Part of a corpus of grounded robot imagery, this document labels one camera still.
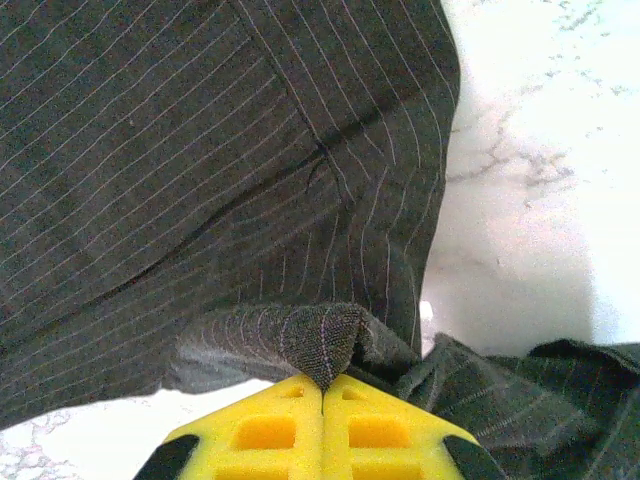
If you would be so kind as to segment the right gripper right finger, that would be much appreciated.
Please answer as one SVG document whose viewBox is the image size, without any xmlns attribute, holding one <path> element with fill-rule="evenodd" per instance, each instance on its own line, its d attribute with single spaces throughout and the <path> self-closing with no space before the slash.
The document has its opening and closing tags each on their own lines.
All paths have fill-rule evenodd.
<svg viewBox="0 0 640 480">
<path fill-rule="evenodd" d="M 347 375 L 323 397 L 325 479 L 505 479 L 466 430 Z"/>
</svg>

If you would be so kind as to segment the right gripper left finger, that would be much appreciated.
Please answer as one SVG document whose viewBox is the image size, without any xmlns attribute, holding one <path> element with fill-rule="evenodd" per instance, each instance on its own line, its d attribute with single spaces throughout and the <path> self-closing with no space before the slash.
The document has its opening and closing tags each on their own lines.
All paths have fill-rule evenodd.
<svg viewBox="0 0 640 480">
<path fill-rule="evenodd" d="M 171 431 L 137 479 L 322 476 L 322 394 L 297 375 Z"/>
</svg>

